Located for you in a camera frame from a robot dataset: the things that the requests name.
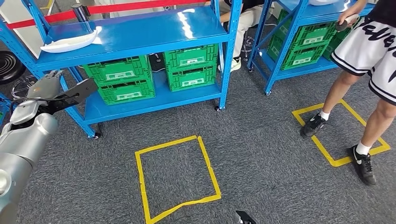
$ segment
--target white shorts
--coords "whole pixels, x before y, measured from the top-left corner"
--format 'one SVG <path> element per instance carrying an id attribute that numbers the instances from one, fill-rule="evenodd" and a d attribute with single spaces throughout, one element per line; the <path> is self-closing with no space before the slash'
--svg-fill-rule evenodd
<path id="1" fill-rule="evenodd" d="M 369 88 L 381 99 L 396 105 L 396 28 L 367 17 L 332 53 L 333 61 L 345 71 L 369 74 Z"/>

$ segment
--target shelf board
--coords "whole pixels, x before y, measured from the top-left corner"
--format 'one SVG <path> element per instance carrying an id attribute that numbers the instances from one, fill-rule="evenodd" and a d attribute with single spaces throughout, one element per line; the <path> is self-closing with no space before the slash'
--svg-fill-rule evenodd
<path id="1" fill-rule="evenodd" d="M 195 7 L 51 26 L 45 43 L 86 35 L 88 27 L 101 27 L 93 44 L 64 53 L 42 51 L 37 67 L 52 70 L 228 41 L 212 9 Z"/>
<path id="2" fill-rule="evenodd" d="M 220 98 L 217 83 L 188 90 L 171 92 L 165 72 L 153 74 L 156 97 L 133 102 L 106 105 L 98 92 L 90 95 L 85 104 L 85 123 L 95 124 L 137 114 L 158 111 L 175 106 L 192 104 L 204 100 Z"/>
<path id="3" fill-rule="evenodd" d="M 300 0 L 276 0 L 285 10 L 291 12 L 300 2 Z M 351 7 L 356 0 L 337 1 L 330 5 L 313 6 L 308 5 L 305 9 L 299 25 L 308 25 L 326 21 L 336 21 L 340 13 Z M 373 8 L 374 4 L 367 4 L 361 12 L 361 15 L 367 15 Z"/>
<path id="4" fill-rule="evenodd" d="M 270 58 L 269 55 L 267 54 L 267 50 L 266 49 L 260 50 L 259 55 L 261 56 L 262 61 L 266 64 L 268 69 L 272 72 L 274 69 L 275 63 L 272 60 L 272 58 Z M 334 62 L 329 61 L 329 60 L 325 59 L 324 57 L 320 57 L 318 62 L 316 62 L 315 64 L 309 64 L 306 66 L 297 67 L 297 68 L 288 69 L 288 70 L 280 70 L 275 79 L 281 80 L 281 79 L 285 79 L 285 78 L 300 76 L 300 75 L 304 75 L 304 74 L 309 74 L 309 73 L 318 72 L 318 71 L 324 71 L 324 70 L 333 69 L 333 68 L 337 68 L 337 65 Z"/>

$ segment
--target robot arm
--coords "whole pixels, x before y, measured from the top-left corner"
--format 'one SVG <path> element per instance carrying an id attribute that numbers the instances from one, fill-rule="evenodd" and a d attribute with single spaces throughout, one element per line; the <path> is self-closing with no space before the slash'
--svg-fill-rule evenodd
<path id="1" fill-rule="evenodd" d="M 58 128 L 55 112 L 76 105 L 97 90 L 93 79 L 86 79 L 60 93 L 61 71 L 52 71 L 28 91 L 0 135 L 0 224 L 16 221 L 21 199 L 33 167 L 40 159 L 50 136 Z"/>

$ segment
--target crate label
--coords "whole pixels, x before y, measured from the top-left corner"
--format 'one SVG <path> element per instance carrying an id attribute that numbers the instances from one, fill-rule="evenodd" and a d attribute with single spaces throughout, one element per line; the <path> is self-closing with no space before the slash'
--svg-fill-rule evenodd
<path id="1" fill-rule="evenodd" d="M 180 65 L 184 66 L 184 65 L 197 64 L 197 63 L 202 63 L 202 62 L 205 62 L 205 57 L 197 57 L 197 58 L 180 60 Z"/>
<path id="2" fill-rule="evenodd" d="M 303 45 L 310 44 L 310 43 L 315 43 L 315 42 L 320 42 L 320 41 L 323 40 L 323 38 L 324 38 L 324 36 L 318 36 L 318 37 L 315 37 L 315 38 L 305 39 Z"/>
<path id="3" fill-rule="evenodd" d="M 194 79 L 194 80 L 190 80 L 190 81 L 184 81 L 184 82 L 182 82 L 182 87 L 189 86 L 189 85 L 201 84 L 204 82 L 205 82 L 204 78 Z"/>
<path id="4" fill-rule="evenodd" d="M 303 58 L 303 59 L 300 59 L 300 60 L 295 60 L 295 61 L 293 61 L 293 65 L 298 65 L 298 64 L 302 64 L 302 63 L 307 63 L 307 62 L 310 62 L 311 59 L 312 59 L 312 57 Z"/>
<path id="5" fill-rule="evenodd" d="M 117 95 L 117 100 L 129 99 L 129 98 L 135 98 L 141 96 L 142 96 L 141 92 L 132 92 L 127 94 Z"/>
<path id="6" fill-rule="evenodd" d="M 275 48 L 275 46 L 271 47 L 271 51 L 278 56 L 279 55 L 279 50 Z"/>
<path id="7" fill-rule="evenodd" d="M 127 78 L 136 76 L 134 71 L 125 71 L 125 72 L 118 72 L 106 75 L 106 80 L 118 79 L 118 78 Z"/>
<path id="8" fill-rule="evenodd" d="M 280 31 L 281 31 L 282 33 L 284 33 L 285 35 L 287 34 L 287 28 L 286 28 L 285 26 L 281 26 L 279 29 L 280 29 Z"/>

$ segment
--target white pants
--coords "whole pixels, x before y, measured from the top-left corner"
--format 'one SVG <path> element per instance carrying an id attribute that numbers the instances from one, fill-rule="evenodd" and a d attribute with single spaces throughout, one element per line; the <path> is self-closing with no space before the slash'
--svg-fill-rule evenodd
<path id="1" fill-rule="evenodd" d="M 224 2 L 220 1 L 220 14 L 225 14 L 231 11 L 231 7 Z M 247 9 L 245 12 L 241 13 L 239 16 L 238 29 L 236 31 L 235 46 L 233 57 L 239 57 L 240 50 L 243 45 L 243 36 L 245 32 L 252 26 L 259 24 L 260 16 L 262 12 L 262 6 L 255 6 L 253 8 Z"/>

